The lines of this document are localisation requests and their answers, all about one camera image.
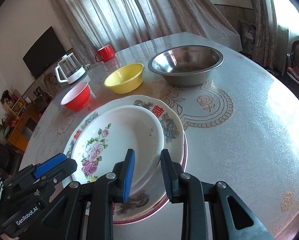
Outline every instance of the stainless steel bowl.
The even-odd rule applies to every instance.
[[[148,68],[162,75],[171,85],[192,87],[210,78],[211,70],[223,60],[223,54],[217,49],[187,45],[161,52],[149,61]]]

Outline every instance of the white kettle base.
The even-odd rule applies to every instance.
[[[83,68],[83,66],[77,70],[73,75],[69,76],[67,78],[68,83],[72,84],[73,82],[75,82],[77,79],[79,79],[83,74],[85,73],[85,69]]]

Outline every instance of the white plate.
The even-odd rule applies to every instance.
[[[186,141],[184,142],[185,134],[178,115],[161,100],[142,95],[116,99],[91,112],[72,133],[64,149],[66,156],[71,156],[80,133],[98,115],[115,107],[128,105],[142,106],[158,117],[164,133],[164,148],[168,149],[172,161],[180,163],[185,170],[187,144]],[[71,178],[64,180],[63,186],[65,187],[70,181],[72,181]],[[127,203],[116,204],[113,224],[129,224],[144,220],[160,210],[167,201],[163,175],[159,166],[149,181],[138,192],[129,197]]]
[[[72,178],[84,184],[111,172],[131,148],[135,151],[132,195],[156,171],[163,146],[161,123],[151,111],[139,106],[116,107],[94,119],[80,134],[71,155],[78,164]]]

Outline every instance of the electric kettle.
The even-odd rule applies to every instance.
[[[59,70],[65,79],[60,79]],[[62,57],[62,60],[55,68],[55,73],[59,83],[68,82],[72,84],[85,73],[85,69],[72,52]]]

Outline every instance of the yellow bowl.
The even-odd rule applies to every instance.
[[[104,85],[117,94],[125,94],[137,89],[143,82],[144,65],[134,63],[114,71],[107,77]]]

